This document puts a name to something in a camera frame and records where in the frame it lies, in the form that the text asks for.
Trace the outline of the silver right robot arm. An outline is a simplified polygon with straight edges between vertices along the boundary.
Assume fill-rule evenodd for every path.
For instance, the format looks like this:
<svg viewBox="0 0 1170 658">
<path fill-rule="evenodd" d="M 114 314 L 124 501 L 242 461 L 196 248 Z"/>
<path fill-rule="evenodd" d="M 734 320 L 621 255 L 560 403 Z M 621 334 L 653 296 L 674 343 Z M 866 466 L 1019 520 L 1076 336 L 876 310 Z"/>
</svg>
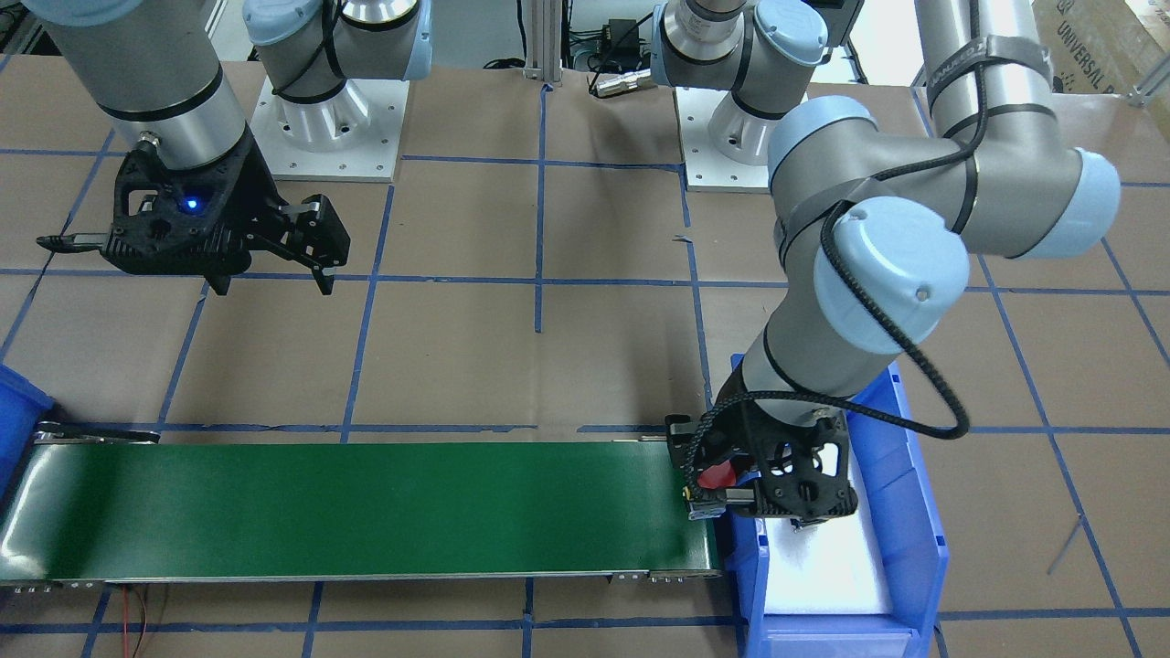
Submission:
<svg viewBox="0 0 1170 658">
<path fill-rule="evenodd" d="M 216 295 L 268 251 L 324 295 L 351 238 L 333 203 L 280 196 L 216 50 L 185 1 L 29 1 L 58 53 L 129 143 L 103 233 L 40 237 L 135 275 L 199 275 Z M 321 153 L 372 125 L 357 80 L 431 74 L 428 1 L 247 1 L 242 18 L 292 146 Z"/>
</svg>

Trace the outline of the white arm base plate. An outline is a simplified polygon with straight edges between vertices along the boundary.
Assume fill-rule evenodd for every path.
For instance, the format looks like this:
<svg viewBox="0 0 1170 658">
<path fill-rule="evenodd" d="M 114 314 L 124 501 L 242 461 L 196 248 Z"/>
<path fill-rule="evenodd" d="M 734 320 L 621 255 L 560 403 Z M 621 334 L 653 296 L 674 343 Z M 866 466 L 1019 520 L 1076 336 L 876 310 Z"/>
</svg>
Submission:
<svg viewBox="0 0 1170 658">
<path fill-rule="evenodd" d="M 766 193 L 768 145 L 775 119 L 748 115 L 731 92 L 675 89 L 686 187 L 698 192 Z"/>
<path fill-rule="evenodd" d="M 296 104 L 264 80 L 252 133 L 278 181 L 392 183 L 412 83 L 347 80 L 333 100 Z"/>
</svg>

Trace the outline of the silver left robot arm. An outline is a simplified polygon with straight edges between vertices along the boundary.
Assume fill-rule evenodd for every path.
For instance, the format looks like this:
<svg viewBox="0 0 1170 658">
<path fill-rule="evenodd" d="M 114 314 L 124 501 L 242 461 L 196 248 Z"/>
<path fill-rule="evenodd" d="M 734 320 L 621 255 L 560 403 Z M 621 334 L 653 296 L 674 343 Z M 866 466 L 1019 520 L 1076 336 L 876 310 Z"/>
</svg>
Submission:
<svg viewBox="0 0 1170 658">
<path fill-rule="evenodd" d="M 803 1 L 668 1 L 652 76 L 727 89 L 773 123 L 766 187 L 787 292 L 697 421 L 667 420 L 693 520 L 815 525 L 856 510 L 844 413 L 957 439 L 969 417 L 922 350 L 971 254 L 1078 258 L 1112 227 L 1116 167 L 1067 148 L 1027 1 L 918 1 L 932 137 L 860 101 L 806 100 L 828 29 Z"/>
</svg>

